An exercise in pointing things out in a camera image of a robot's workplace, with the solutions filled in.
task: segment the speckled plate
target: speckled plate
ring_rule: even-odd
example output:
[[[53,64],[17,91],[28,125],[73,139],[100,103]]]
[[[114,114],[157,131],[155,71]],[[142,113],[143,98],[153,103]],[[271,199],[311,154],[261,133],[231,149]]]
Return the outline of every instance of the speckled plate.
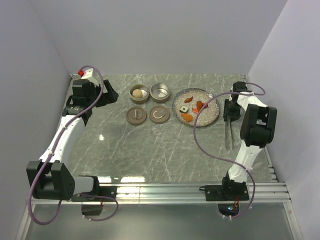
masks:
[[[188,98],[193,97],[191,102],[185,103],[185,100]],[[195,123],[195,119],[197,114],[192,111],[192,108],[196,108],[197,101],[201,101],[203,103],[206,103],[210,98],[212,98],[213,95],[208,93],[207,91],[199,88],[188,88],[180,91],[177,95],[175,95],[173,102],[172,102],[172,109],[176,117],[184,124],[188,126],[192,126]],[[189,108],[188,114],[191,114],[193,119],[190,122],[186,122],[181,117],[180,108],[182,106],[186,106]],[[205,108],[196,123],[197,127],[205,127],[210,124],[212,124],[219,116],[220,113],[220,106],[217,100],[213,100],[208,104],[208,107]]]

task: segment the round lid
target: round lid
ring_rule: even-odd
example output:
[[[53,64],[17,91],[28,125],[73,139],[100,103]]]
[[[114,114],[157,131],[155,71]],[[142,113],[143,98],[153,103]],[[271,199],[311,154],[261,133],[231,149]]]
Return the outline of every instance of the round lid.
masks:
[[[151,109],[149,118],[155,124],[163,124],[170,117],[169,110],[164,106],[155,106]]]
[[[147,119],[147,112],[138,106],[130,108],[126,112],[126,120],[132,125],[143,124]]]

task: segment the orange food piece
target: orange food piece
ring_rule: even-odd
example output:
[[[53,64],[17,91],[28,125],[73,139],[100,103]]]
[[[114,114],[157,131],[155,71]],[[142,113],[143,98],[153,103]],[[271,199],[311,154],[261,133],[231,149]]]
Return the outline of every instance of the orange food piece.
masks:
[[[184,113],[184,112],[181,113],[181,117],[182,117],[187,123],[191,122],[192,119],[193,119],[192,115],[187,114],[187,113]]]
[[[192,101],[192,99],[194,99],[194,96],[187,98],[186,100],[184,100],[184,102],[190,103]]]
[[[200,109],[204,106],[205,104],[204,103],[202,103],[202,101],[197,101],[196,102],[196,109],[198,110],[198,112],[200,111]]]

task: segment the food piece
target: food piece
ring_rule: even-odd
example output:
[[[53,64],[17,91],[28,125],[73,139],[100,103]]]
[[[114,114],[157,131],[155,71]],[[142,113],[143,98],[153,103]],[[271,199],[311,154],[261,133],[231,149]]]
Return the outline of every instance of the food piece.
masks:
[[[192,119],[193,119],[192,115],[187,114],[187,113],[181,113],[181,117],[182,117],[187,123],[191,122]]]
[[[194,99],[194,97],[189,97],[186,100],[184,100],[185,103],[190,103],[192,101],[192,99]]]
[[[187,106],[182,106],[179,111],[180,113],[186,114],[189,111],[189,108]]]
[[[202,103],[202,101],[197,101],[196,102],[196,109],[198,110],[198,112],[200,111],[200,109],[204,106],[205,104],[204,103]]]
[[[132,96],[134,96],[135,98],[142,98],[142,91],[140,89],[135,89],[132,92]]]

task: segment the round plate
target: round plate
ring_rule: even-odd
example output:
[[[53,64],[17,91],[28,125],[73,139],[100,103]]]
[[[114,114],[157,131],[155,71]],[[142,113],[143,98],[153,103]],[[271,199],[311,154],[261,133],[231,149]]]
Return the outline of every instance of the round plate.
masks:
[[[170,117],[169,110],[164,106],[155,106],[151,108],[149,118],[155,124],[163,124]]]
[[[185,103],[185,100],[188,98],[193,97],[191,102]],[[188,126],[194,126],[195,119],[197,114],[192,111],[192,108],[197,108],[197,101],[201,101],[203,103],[206,103],[210,98],[212,98],[213,95],[208,93],[207,91],[200,89],[200,88],[188,88],[180,91],[177,95],[175,95],[173,102],[172,102],[172,109],[176,117],[184,124]],[[181,117],[180,108],[182,106],[185,106],[188,109],[187,114],[192,115],[193,119],[190,122],[186,122]],[[205,127],[210,124],[212,124],[219,116],[220,113],[220,107],[218,104],[218,101],[215,99],[212,102],[208,104],[208,107],[205,108],[196,123],[197,127]]]
[[[147,119],[147,112],[141,107],[135,106],[126,112],[126,120],[132,125],[143,124]]]

